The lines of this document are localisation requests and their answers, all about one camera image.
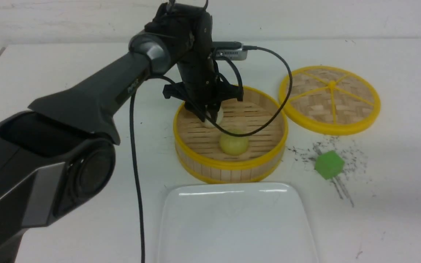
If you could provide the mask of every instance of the bamboo steamer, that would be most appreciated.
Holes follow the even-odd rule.
[[[381,101],[363,78],[329,66],[309,66],[293,72],[287,116],[316,133],[350,135],[370,127],[379,115]],[[289,77],[279,89],[279,101],[288,92]]]
[[[236,99],[222,102],[224,129],[239,128],[244,133],[266,123],[279,108],[267,94],[244,87],[242,102]],[[206,183],[257,182],[272,173],[279,164],[288,136],[285,114],[259,133],[249,137],[249,148],[240,156],[225,154],[219,146],[221,132],[205,128],[184,103],[173,121],[175,148],[182,166],[194,177]]]

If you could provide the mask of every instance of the yellow spoke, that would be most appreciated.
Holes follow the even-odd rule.
[[[340,92],[342,92],[342,93],[345,93],[345,94],[347,94],[347,95],[349,95],[349,96],[351,96],[351,97],[354,97],[354,98],[356,98],[357,100],[360,100],[361,102],[364,102],[364,103],[367,103],[368,105],[370,105],[370,106],[375,106],[373,103],[371,103],[371,102],[369,102],[368,100],[365,100],[364,98],[362,98],[362,97],[359,97],[359,96],[357,96],[357,95],[355,95],[355,94],[352,94],[352,93],[350,93],[350,92],[348,92],[348,91],[346,91],[346,90],[343,90],[343,89],[341,89],[341,88],[339,88],[339,87],[334,87],[336,90],[338,90],[338,91],[340,91]]]
[[[336,113],[335,113],[334,89],[330,88],[330,90],[331,90],[331,104],[332,104],[332,118],[333,118],[332,122],[336,124],[337,121],[336,121]]]
[[[350,74],[345,74],[344,76],[342,76],[341,78],[339,78],[338,80],[336,80],[336,84],[339,84],[339,82],[341,82],[342,80],[344,80],[344,78],[349,77]]]
[[[304,93],[302,93],[302,94],[296,95],[295,97],[291,97],[291,98],[289,98],[289,102],[291,102],[292,100],[299,99],[299,98],[301,98],[301,97],[303,97],[303,96],[306,96],[306,95],[308,95],[308,94],[315,93],[315,92],[318,92],[318,91],[321,91],[321,90],[325,90],[325,89],[327,89],[327,88],[328,88],[328,86],[326,86],[326,87],[322,87],[322,88],[315,88],[315,89],[309,90],[309,91],[304,92]]]
[[[324,80],[321,80],[320,78],[318,78],[317,76],[315,76],[315,75],[312,75],[312,74],[309,74],[309,73],[306,73],[306,72],[301,72],[303,75],[306,75],[306,76],[310,76],[311,78],[314,78],[315,80],[317,80],[317,81],[319,81],[319,82],[321,82],[321,83],[324,83],[324,84],[326,84],[327,85],[327,82],[325,82]]]

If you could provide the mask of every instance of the green cube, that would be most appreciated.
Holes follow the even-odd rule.
[[[323,153],[316,160],[314,169],[326,180],[332,179],[339,175],[344,168],[344,160],[335,153],[330,151]]]

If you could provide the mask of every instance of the white plate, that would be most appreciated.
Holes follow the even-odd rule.
[[[317,263],[294,188],[282,183],[208,184],[165,201],[158,263]]]

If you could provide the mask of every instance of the robotic arm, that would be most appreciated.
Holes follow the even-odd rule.
[[[212,42],[205,8],[162,4],[126,55],[0,122],[0,263],[15,261],[26,230],[51,225],[107,184],[120,144],[113,115],[145,80],[177,64],[183,82],[166,85],[164,96],[212,119],[223,100],[242,100],[242,89],[216,75],[217,48],[220,56],[246,58],[240,43]]]

